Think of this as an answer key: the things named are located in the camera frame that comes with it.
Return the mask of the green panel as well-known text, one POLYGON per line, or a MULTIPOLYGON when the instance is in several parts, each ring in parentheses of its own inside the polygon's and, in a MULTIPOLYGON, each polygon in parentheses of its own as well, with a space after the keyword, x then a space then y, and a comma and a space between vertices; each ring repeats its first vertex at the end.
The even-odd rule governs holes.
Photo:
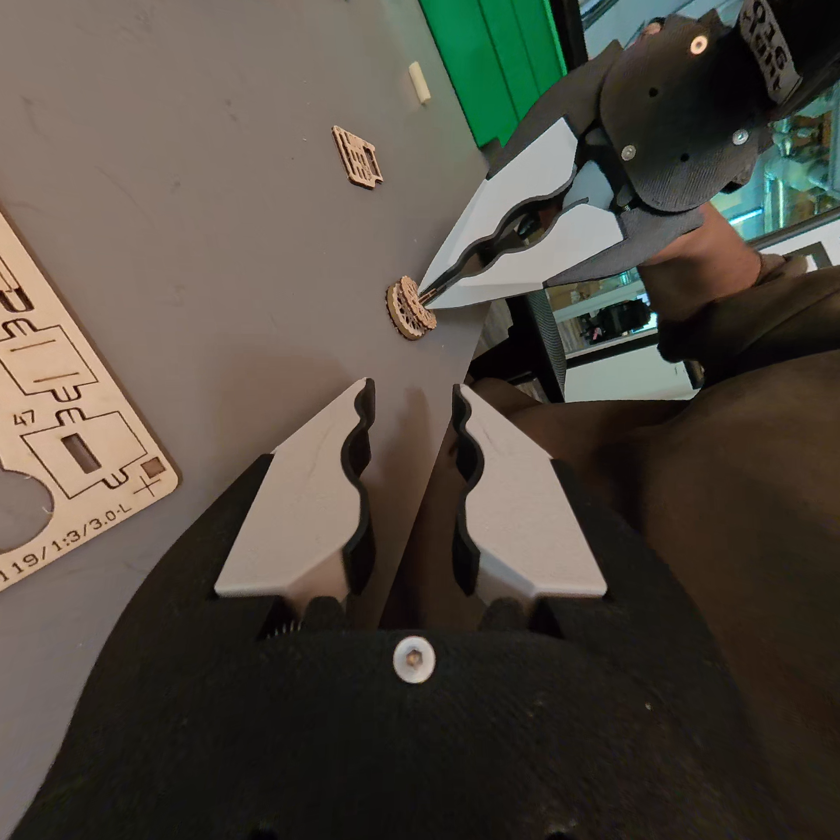
POLYGON ((548 1, 419 3, 476 146, 505 145, 567 73, 548 1))

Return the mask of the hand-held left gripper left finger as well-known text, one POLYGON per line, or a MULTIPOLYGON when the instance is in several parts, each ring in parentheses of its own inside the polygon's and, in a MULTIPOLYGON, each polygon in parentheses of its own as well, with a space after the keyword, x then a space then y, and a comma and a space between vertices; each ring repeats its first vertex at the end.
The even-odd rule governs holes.
POLYGON ((353 383, 270 453, 269 466, 214 585, 220 597, 286 603, 359 595, 375 566, 371 461, 375 382, 353 383))

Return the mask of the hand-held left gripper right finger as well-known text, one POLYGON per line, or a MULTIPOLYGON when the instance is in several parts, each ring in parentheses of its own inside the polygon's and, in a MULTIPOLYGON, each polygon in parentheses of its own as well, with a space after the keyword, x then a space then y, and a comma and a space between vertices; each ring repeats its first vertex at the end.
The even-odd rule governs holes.
POLYGON ((603 597, 605 578, 551 456, 467 385, 454 386, 451 419, 465 481, 453 538, 462 592, 483 603, 603 597))

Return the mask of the small wooden cutout sheet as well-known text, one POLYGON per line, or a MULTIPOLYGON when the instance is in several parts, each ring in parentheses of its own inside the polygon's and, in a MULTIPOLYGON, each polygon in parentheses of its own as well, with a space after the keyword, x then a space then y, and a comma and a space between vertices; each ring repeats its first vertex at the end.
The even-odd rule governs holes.
POLYGON ((338 125, 331 127, 331 135, 351 184, 373 190, 384 182, 375 147, 371 143, 338 125))

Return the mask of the wooden sheet with round holes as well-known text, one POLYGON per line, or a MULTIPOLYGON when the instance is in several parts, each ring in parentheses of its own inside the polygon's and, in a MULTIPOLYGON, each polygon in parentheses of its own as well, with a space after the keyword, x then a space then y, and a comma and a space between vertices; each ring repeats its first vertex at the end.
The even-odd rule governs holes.
POLYGON ((5 217, 1 286, 2 467, 52 503, 37 535, 2 552, 4 591, 181 479, 5 217))

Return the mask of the glass display case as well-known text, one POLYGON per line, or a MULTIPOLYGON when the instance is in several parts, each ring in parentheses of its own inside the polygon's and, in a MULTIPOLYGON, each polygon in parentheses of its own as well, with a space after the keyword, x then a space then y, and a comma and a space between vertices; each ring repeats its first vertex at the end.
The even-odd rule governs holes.
POLYGON ((827 213, 839 203, 839 84, 775 122, 747 185, 712 199, 746 240, 827 213))

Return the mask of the black framed white sign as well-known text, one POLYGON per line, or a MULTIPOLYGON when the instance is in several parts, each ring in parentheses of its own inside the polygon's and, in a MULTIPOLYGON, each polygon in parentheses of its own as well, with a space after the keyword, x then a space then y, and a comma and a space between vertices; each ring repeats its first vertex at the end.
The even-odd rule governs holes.
POLYGON ((811 272, 833 266, 833 262, 820 239, 791 238, 756 248, 764 256, 780 256, 785 259, 803 259, 805 271, 811 272))

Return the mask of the wooden gear wheel with axle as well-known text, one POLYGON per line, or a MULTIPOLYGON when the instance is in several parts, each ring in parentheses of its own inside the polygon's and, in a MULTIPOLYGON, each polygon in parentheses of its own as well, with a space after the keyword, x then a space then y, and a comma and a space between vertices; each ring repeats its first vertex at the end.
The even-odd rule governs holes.
POLYGON ((385 305, 395 329, 406 340, 420 340, 437 328, 435 314, 420 302, 417 284, 409 276, 386 289, 385 305))

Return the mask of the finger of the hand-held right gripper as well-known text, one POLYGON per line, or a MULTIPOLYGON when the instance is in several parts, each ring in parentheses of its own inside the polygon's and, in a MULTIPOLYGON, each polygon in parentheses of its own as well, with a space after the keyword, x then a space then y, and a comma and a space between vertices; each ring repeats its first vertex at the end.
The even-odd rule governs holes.
POLYGON ((440 288, 475 249, 491 243, 524 209, 559 195, 572 181, 577 137, 557 119, 494 175, 482 181, 440 246, 419 290, 440 288))
POLYGON ((462 308, 537 291, 623 240, 623 229, 613 212, 580 201, 557 216, 535 245, 501 253, 479 273, 435 292, 427 306, 462 308))

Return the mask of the person's right forearm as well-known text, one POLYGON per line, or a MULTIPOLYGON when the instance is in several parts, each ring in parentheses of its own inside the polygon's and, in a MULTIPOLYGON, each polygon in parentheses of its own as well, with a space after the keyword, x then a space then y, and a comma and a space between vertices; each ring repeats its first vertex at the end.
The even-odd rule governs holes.
POLYGON ((838 267, 762 255, 711 204, 702 224, 638 268, 658 351, 696 362, 707 386, 777 364, 822 365, 838 381, 838 267))

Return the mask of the white cabinet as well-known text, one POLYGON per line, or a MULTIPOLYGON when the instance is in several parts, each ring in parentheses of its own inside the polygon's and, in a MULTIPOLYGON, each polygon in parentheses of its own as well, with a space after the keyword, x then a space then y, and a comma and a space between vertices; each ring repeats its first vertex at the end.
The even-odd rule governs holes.
POLYGON ((697 393, 685 363, 667 362, 655 345, 568 370, 567 403, 686 400, 697 393))

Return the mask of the grey desk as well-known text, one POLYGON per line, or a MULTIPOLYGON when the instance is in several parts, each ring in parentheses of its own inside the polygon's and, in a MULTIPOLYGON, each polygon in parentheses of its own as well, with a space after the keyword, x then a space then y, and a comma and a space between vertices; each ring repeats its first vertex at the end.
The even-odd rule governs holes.
POLYGON ((487 308, 408 342, 486 173, 419 2, 2 2, 2 207, 180 470, 174 493, 2 593, 2 838, 145 576, 258 456, 375 383, 379 622, 487 308), (418 61, 431 101, 408 75, 418 61), (338 125, 384 182, 349 182, 338 125))

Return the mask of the person's brown shirt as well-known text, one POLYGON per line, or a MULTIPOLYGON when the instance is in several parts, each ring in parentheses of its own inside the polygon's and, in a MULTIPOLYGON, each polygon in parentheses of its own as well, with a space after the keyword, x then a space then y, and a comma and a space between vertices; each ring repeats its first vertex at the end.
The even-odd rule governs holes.
POLYGON ((685 401, 474 391, 664 560, 749 707, 796 838, 838 838, 838 351, 685 401))

